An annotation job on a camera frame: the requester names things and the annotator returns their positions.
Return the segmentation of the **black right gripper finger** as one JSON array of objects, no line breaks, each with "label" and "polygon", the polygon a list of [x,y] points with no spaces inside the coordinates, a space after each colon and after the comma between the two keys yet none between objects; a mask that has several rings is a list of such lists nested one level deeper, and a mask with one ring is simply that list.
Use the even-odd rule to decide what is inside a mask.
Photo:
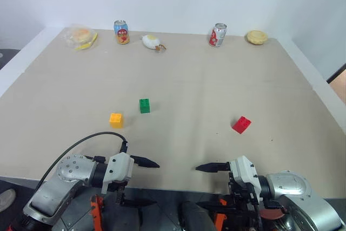
[{"label": "black right gripper finger", "polygon": [[219,163],[219,162],[212,162],[212,163],[206,163],[199,165],[195,168],[198,171],[206,172],[206,173],[217,173],[219,171],[230,171],[230,163]]},{"label": "black right gripper finger", "polygon": [[242,212],[243,209],[232,203],[222,203],[221,201],[201,201],[198,206],[210,212]]}]

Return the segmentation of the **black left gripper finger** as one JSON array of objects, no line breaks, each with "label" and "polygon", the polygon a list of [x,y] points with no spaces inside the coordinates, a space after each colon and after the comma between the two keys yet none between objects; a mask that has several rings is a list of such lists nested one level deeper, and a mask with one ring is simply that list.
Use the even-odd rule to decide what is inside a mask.
[{"label": "black left gripper finger", "polygon": [[134,199],[134,200],[123,200],[121,206],[123,207],[146,207],[156,204],[156,201],[148,199]]},{"label": "black left gripper finger", "polygon": [[140,157],[135,155],[131,155],[130,157],[134,159],[134,164],[137,164],[139,167],[144,167],[144,168],[159,168],[160,167],[159,164],[157,164],[156,162],[146,157]]}]

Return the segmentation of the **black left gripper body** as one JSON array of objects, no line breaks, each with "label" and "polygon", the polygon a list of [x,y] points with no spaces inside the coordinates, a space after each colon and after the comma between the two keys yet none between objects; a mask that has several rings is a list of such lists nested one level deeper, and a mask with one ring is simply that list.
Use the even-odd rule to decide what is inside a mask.
[{"label": "black left gripper body", "polygon": [[113,181],[108,184],[107,191],[112,192],[115,196],[115,204],[123,204],[125,200],[125,187],[127,186],[127,181],[116,182]]}]

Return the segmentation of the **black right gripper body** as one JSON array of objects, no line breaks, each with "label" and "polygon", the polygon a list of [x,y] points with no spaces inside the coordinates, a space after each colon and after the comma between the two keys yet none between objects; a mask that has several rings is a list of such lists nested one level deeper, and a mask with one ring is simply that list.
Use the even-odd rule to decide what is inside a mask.
[{"label": "black right gripper body", "polygon": [[233,172],[229,173],[230,195],[234,198],[234,202],[245,203],[248,211],[258,213],[260,194],[262,191],[260,179],[255,171],[250,174],[250,179],[247,179],[247,174],[245,174],[244,177],[245,180],[243,181],[241,176],[238,176]]}]

